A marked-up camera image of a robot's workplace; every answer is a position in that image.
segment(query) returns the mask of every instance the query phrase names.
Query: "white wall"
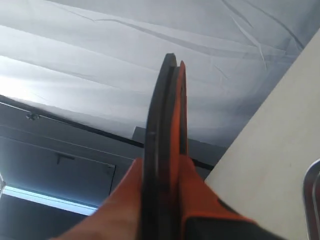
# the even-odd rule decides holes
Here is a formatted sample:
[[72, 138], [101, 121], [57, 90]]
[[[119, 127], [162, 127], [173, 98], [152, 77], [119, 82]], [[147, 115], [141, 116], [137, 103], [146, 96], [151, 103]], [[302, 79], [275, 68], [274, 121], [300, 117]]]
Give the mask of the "white wall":
[[320, 32], [206, 179], [241, 214], [307, 239], [302, 182], [320, 158]]

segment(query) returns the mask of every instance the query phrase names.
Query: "white fabric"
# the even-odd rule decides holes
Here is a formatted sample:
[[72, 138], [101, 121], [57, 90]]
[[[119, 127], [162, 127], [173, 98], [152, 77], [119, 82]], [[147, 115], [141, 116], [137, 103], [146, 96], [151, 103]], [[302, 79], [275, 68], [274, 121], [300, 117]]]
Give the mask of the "white fabric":
[[318, 0], [0, 0], [0, 94], [130, 138], [166, 53], [188, 133], [228, 146], [320, 27]]

